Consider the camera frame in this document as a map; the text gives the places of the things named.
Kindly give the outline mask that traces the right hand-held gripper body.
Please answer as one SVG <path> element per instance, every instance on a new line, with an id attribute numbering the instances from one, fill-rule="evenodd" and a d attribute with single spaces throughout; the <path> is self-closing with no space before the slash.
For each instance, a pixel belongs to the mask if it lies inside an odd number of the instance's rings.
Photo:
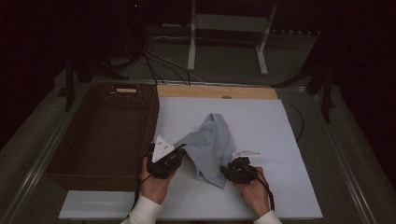
<path id="1" fill-rule="evenodd" d="M 230 172 L 225 175 L 225 178 L 236 184 L 250 184 L 258 178 L 259 174 L 259 171 L 250 165 L 250 158 L 261 155 L 260 152 L 251 150 L 235 152 L 232 155 L 232 160 L 226 166 Z"/>

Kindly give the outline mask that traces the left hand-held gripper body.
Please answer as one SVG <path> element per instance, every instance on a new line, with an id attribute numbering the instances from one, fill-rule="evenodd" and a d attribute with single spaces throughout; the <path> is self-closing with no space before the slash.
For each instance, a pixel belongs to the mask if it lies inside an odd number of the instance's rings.
<path id="1" fill-rule="evenodd" d="M 147 170 L 155 178 L 167 179 L 182 163 L 182 148 L 175 149 L 160 135 L 152 144 L 152 153 L 148 157 Z"/>

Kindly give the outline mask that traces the light blue tank top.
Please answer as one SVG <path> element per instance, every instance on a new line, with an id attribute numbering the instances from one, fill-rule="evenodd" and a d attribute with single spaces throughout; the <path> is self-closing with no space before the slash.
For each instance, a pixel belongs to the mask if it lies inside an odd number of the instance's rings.
<path id="1" fill-rule="evenodd" d="M 229 127 L 221 114 L 210 114 L 197 132 L 188 133 L 176 146 L 184 144 L 188 156 L 194 163 L 196 178 L 223 189 L 227 182 L 220 171 L 226 166 L 235 151 Z"/>

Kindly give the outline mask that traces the brown wicker basket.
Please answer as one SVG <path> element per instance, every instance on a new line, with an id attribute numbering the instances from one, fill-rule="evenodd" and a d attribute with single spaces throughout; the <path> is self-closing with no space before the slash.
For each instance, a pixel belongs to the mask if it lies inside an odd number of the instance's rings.
<path id="1" fill-rule="evenodd" d="M 133 191 L 139 159 L 156 131 L 157 87 L 94 83 L 46 171 L 66 190 Z"/>

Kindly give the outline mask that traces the person's right hand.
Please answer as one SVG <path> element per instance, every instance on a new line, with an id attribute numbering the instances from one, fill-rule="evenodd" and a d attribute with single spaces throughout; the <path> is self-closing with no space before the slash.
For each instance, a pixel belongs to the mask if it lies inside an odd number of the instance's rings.
<path id="1" fill-rule="evenodd" d="M 240 196 L 256 217 L 262 217 L 270 211 L 269 193 L 263 169 L 257 167 L 256 170 L 258 171 L 256 180 L 249 185 L 235 184 L 234 186 L 240 191 Z"/>

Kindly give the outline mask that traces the person's left hand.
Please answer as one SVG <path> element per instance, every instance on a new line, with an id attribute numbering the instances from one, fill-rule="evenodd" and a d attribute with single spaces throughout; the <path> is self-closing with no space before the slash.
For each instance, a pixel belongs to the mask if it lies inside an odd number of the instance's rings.
<path id="1" fill-rule="evenodd" d="M 141 194 L 156 204 L 162 204 L 174 174 L 171 174 L 167 179 L 153 177 L 147 170 L 148 160 L 147 157 L 143 159 L 142 171 L 139 176 Z"/>

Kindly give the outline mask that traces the black tripod stand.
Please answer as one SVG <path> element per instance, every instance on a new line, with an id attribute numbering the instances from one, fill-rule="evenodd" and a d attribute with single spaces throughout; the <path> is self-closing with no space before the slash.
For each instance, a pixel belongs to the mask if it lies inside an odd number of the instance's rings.
<path id="1" fill-rule="evenodd" d="M 84 53 L 77 52 L 69 54 L 65 58 L 65 111 L 69 111 L 75 101 L 74 75 L 77 75 L 82 82 L 90 82 L 93 79 L 93 75 L 89 71 L 83 70 L 84 64 L 91 65 L 114 79 L 127 80 L 127 77 L 119 75 L 110 66 L 104 65 Z"/>
<path id="2" fill-rule="evenodd" d="M 326 31 L 322 31 L 308 53 L 299 74 L 280 83 L 271 85 L 272 88 L 283 89 L 301 79 L 311 77 L 308 84 L 305 86 L 305 91 L 308 94 L 317 94 L 320 90 L 323 90 L 321 115 L 328 123 L 331 122 L 330 108 L 332 102 L 331 91 L 333 74 L 331 61 L 334 54 L 333 44 L 334 41 L 331 35 Z"/>

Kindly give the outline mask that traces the dark equipment stand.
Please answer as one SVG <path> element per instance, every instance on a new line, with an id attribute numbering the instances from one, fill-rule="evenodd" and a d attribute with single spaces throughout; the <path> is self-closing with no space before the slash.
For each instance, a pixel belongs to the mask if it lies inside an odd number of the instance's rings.
<path id="1" fill-rule="evenodd" d="M 134 64 L 145 43 L 140 0 L 114 0 L 111 16 L 109 54 L 119 61 L 113 68 Z"/>

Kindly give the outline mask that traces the white metal stand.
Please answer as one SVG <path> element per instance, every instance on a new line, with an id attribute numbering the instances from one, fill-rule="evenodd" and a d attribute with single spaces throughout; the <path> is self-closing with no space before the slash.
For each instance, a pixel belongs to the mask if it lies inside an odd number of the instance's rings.
<path id="1" fill-rule="evenodd" d="M 267 62 L 265 60 L 264 49 L 269 37 L 277 4 L 272 4 L 267 17 L 247 17 L 220 14 L 203 14 L 196 12 L 196 0 L 191 0 L 191 37 L 188 54 L 187 69 L 192 72 L 195 68 L 196 56 L 196 36 L 197 29 L 216 31 L 237 31 L 261 33 L 262 42 L 255 47 L 258 65 L 262 76 L 268 76 Z"/>

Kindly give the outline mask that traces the metal frame rail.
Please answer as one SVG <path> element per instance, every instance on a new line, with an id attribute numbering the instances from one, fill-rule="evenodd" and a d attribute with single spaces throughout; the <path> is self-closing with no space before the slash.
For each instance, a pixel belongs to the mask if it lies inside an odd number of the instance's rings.
<path id="1" fill-rule="evenodd" d="M 0 224 L 19 219 L 82 99 L 66 112 L 64 98 L 47 96 L 0 152 Z"/>
<path id="2" fill-rule="evenodd" d="M 319 97 L 317 95 L 309 95 L 308 98 L 314 107 L 315 114 L 318 117 L 320 125 L 331 144 L 337 165 L 346 183 L 346 187 L 353 200 L 353 203 L 355 204 L 355 207 L 357 208 L 357 211 L 361 217 L 362 224 L 377 224 L 377 220 L 375 219 L 375 216 L 369 204 L 367 203 L 366 197 L 364 196 L 361 186 L 347 161 L 346 155 L 338 138 L 336 137 L 336 134 L 333 131 L 332 126 L 321 114 L 321 101 Z"/>

